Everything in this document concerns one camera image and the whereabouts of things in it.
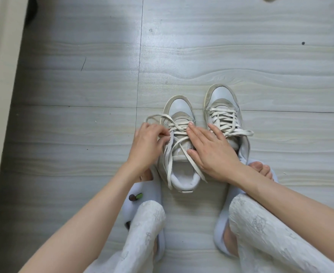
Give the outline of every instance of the beige sneaker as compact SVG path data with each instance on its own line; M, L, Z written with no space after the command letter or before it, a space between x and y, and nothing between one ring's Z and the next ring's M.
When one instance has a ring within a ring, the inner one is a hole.
M253 131L243 129L243 119L237 97L223 84L215 84L206 93L204 101L204 117L206 124L217 126L237 152L240 161L247 164L250 152L248 136Z
M204 174L187 150L193 148L186 133L188 123L195 123L191 103L184 96L174 96L166 104L163 114L149 116L146 121L160 116L160 124L169 129L171 139L158 159L157 169L168 187L181 193L192 193Z

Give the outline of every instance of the person's right arm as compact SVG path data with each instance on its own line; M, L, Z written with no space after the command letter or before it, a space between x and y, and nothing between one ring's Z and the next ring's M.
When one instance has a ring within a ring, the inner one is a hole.
M272 182L242 164L223 133L189 124L187 134L196 150L188 150L197 165L215 179L235 185L334 262L334 209Z

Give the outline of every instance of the person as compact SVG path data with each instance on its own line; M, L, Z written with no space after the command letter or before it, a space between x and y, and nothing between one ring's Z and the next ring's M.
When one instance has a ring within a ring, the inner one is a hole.
M230 183L248 195L240 194L231 203L230 224L224 233L228 251L245 261L256 259L245 267L261 265L265 272L270 266L274 267L271 271L284 272L287 261L295 263L294 268L302 271L334 272L334 209L273 182L269 167L260 162L244 165L223 133L212 124L209 128L215 135L188 124L187 134L196 147L196 150L189 150L189 154L206 174ZM158 251L155 238L165 220L163 208L157 201L142 202L131 222L126 246L129 251L139 252L134 258L121 252L104 267L95 265L94 261L101 253L129 191L134 184L153 178L149 169L168 141L167 128L143 123L135 132L127 161L115 176L37 250L20 272L81 273L86 268L89 272L95 271L97 266L104 269L109 266L110 272L152 272L152 253ZM143 235L138 231L140 226L151 231ZM271 243L272 240L281 246ZM278 248L281 252L272 253ZM282 262L280 267L269 256ZM127 261L131 268L125 263L118 266L123 261Z

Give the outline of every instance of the loose shoelace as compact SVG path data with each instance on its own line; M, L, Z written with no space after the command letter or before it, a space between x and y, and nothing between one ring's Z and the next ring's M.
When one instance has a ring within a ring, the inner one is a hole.
M224 134L225 138L244 135L253 136L254 132L251 130L243 130L237 118L237 112L231 109L210 108L210 117L212 124L217 126Z
M190 155L188 155L187 151L181 145L182 142L184 142L186 140L189 140L189 137L188 137L187 132L186 132L186 128L188 127L189 121L176 123L167 114L155 114L155 115L147 117L146 122L148 122L148 120L150 120L150 119L154 119L155 121L157 121L155 119L156 116L160 116L162 118L168 119L169 122L170 122L168 124L168 128L169 128L169 133L171 135L171 139L170 139L169 143L167 144L167 146L165 148L165 151L164 151L164 155L165 155L165 165L164 166L165 166L165 169L166 169L166 172L167 172L168 187L170 189L172 189L172 182L171 182L172 153L178 147L180 147L182 149L183 154L186 156L186 158L188 159L188 161L190 162L190 164L192 165L194 170L197 172L197 174L201 177L201 179L206 181L205 176L201 172L200 168L196 165L194 160L191 158ZM181 139L178 139L177 137L175 137L175 135L183 135L183 137Z

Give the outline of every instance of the pajama pants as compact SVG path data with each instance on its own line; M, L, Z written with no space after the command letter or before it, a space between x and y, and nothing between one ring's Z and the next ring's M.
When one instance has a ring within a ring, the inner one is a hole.
M249 196L236 196L229 213L242 272L334 273L332 261ZM154 201L144 202L123 250L105 263L96 260L84 273L152 273L154 240L164 223L163 207Z

